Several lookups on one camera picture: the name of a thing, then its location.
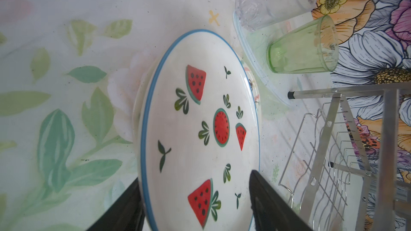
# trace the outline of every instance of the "red watermelon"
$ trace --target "red watermelon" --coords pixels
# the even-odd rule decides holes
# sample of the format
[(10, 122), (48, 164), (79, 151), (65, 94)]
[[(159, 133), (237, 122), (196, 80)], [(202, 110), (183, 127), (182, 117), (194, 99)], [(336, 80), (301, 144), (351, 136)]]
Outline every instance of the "red watermelon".
[(203, 97), (204, 84), (206, 83), (206, 72), (199, 70), (191, 65), (187, 65), (185, 71), (185, 82), (191, 98), (200, 104)]
[(188, 196), (188, 203), (190, 203), (203, 229), (207, 223), (208, 214), (210, 213), (212, 194), (213, 179), (211, 178)]
[(245, 130), (244, 126), (241, 123), (238, 123), (235, 126), (235, 132), (237, 133), (238, 142), (240, 144), (241, 151), (243, 150), (245, 134), (247, 131)]
[(226, 146), (230, 137), (230, 121), (223, 108), (218, 109), (214, 115), (214, 137), (221, 147)]

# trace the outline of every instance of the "yellow flower print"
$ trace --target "yellow flower print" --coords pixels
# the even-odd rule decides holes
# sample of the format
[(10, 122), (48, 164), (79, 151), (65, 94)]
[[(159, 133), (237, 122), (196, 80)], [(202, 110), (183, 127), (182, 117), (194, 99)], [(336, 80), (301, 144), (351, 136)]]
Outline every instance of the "yellow flower print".
[(340, 6), (342, 6), (345, 2), (347, 2), (347, 0), (320, 0), (320, 12), (323, 15), (335, 13), (339, 10)]

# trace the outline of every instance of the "flower center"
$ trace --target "flower center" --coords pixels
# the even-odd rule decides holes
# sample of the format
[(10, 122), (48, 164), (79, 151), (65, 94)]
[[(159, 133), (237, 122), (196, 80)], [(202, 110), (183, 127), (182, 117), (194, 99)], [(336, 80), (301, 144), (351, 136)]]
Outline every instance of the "flower center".
[(374, 75), (375, 84), (411, 81), (411, 71), (400, 68), (388, 68)]
[(340, 0), (326, 0), (324, 5), (326, 6), (327, 10), (331, 10), (338, 4), (339, 1)]

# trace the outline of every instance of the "yellow cross mark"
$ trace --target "yellow cross mark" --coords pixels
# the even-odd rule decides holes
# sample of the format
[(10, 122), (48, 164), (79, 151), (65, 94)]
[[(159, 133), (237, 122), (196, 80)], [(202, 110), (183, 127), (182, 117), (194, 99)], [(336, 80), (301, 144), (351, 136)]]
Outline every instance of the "yellow cross mark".
[(209, 13), (211, 15), (211, 18), (208, 19), (208, 23), (211, 24), (213, 21), (215, 21), (215, 23), (217, 23), (217, 25), (220, 26), (220, 24), (217, 22), (218, 13), (214, 15), (212, 10), (210, 10)]

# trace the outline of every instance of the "white flower print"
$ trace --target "white flower print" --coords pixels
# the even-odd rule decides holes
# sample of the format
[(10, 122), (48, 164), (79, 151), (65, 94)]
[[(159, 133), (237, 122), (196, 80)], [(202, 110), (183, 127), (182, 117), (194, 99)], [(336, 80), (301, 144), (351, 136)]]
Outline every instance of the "white flower print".
[[(332, 73), (339, 86), (384, 84), (411, 81), (411, 59), (401, 44), (382, 31), (354, 34), (349, 48), (340, 47), (339, 63)], [(353, 115), (362, 119), (382, 118), (382, 96), (350, 98)], [(411, 100), (404, 97), (399, 109), (400, 118), (411, 126)]]
[(136, 53), (129, 68), (117, 69), (109, 77), (107, 92), (116, 108), (114, 127), (127, 141), (133, 141), (132, 112), (140, 83), (145, 79), (153, 59), (143, 52)]

